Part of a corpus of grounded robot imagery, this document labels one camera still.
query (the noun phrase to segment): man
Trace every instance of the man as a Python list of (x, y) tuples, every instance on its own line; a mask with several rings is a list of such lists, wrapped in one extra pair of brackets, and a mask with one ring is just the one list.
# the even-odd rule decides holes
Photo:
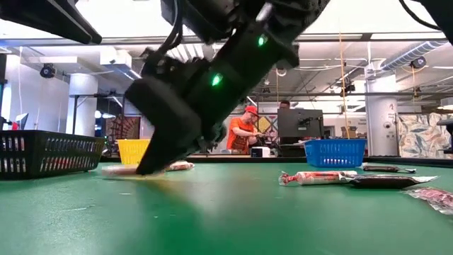
[(241, 117), (231, 119), (228, 130), (227, 149), (236, 149), (246, 154), (248, 145), (256, 143), (256, 135), (261, 135), (253, 125), (258, 121), (258, 110), (255, 106), (247, 106)]
[(291, 107), (291, 103), (288, 100), (280, 101), (280, 109), (289, 109)]

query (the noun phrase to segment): white pillar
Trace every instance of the white pillar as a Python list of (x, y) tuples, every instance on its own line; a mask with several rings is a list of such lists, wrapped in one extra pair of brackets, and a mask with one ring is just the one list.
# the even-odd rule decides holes
[[(398, 92), (396, 75), (387, 72), (367, 77), (366, 92)], [(366, 96), (368, 155), (398, 156), (396, 96)]]
[[(69, 95), (85, 94), (93, 95), (98, 93), (98, 79), (89, 74), (71, 74), (71, 81), (69, 82)], [(78, 99), (77, 113), (76, 113), (76, 135), (94, 136), (94, 125), (96, 119), (94, 113), (96, 112), (98, 99), (85, 98), (81, 96)], [(66, 133), (72, 134), (74, 116), (74, 98), (69, 98), (68, 102), (68, 115), (66, 124)]]

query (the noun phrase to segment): green table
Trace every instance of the green table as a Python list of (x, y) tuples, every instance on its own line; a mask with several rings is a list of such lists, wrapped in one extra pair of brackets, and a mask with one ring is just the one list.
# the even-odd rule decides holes
[[(1, 254), (453, 252), (453, 218), (409, 195), (278, 185), (280, 171), (315, 170), (306, 164), (197, 164), (159, 181), (105, 180), (99, 169), (1, 182)], [(418, 175), (453, 191), (453, 169)]]

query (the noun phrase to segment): yellow basket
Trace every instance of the yellow basket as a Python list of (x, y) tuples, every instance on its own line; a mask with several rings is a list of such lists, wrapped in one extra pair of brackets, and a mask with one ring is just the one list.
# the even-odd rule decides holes
[(121, 164), (139, 164), (150, 141), (150, 139), (118, 140)]

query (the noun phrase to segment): blue plastic basket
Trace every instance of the blue plastic basket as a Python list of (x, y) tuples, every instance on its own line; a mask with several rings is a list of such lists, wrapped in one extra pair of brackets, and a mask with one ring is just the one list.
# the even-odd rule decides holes
[(307, 162), (316, 167), (362, 166), (365, 139), (326, 139), (305, 143)]

